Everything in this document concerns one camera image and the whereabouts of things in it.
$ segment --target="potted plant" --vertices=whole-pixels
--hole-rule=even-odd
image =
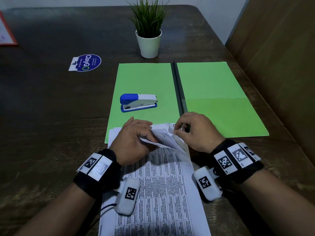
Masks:
[[[159,5],[158,0],[139,0],[139,3],[137,1],[136,4],[130,5],[134,14],[131,20],[137,29],[136,36],[141,55],[152,59],[158,55],[166,4]]]

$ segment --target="blue and white stapler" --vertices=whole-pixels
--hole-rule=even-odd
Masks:
[[[157,97],[154,94],[125,93],[120,96],[120,110],[131,112],[147,108],[156,108]]]

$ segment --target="wrist strap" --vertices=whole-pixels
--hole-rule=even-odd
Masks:
[[[73,182],[92,198],[120,186],[121,166],[112,150],[93,153],[77,170]]]
[[[245,143],[226,139],[211,152],[211,161],[217,173],[235,183],[243,183],[264,165]]]

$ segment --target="red-bordered paper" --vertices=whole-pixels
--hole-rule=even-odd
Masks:
[[[0,11],[0,45],[17,45],[8,24],[6,23],[1,11]]]

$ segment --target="hand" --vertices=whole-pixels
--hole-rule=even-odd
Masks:
[[[190,132],[179,130],[190,124]],[[213,123],[203,114],[195,112],[184,113],[174,126],[174,134],[199,152],[211,153],[225,138],[219,133]]]
[[[119,134],[109,147],[115,152],[116,160],[121,166],[133,164],[153,151],[155,146],[142,142],[139,137],[146,137],[149,141],[157,143],[157,139],[152,135],[150,127],[152,122],[144,120],[134,120],[131,117],[120,130]]]

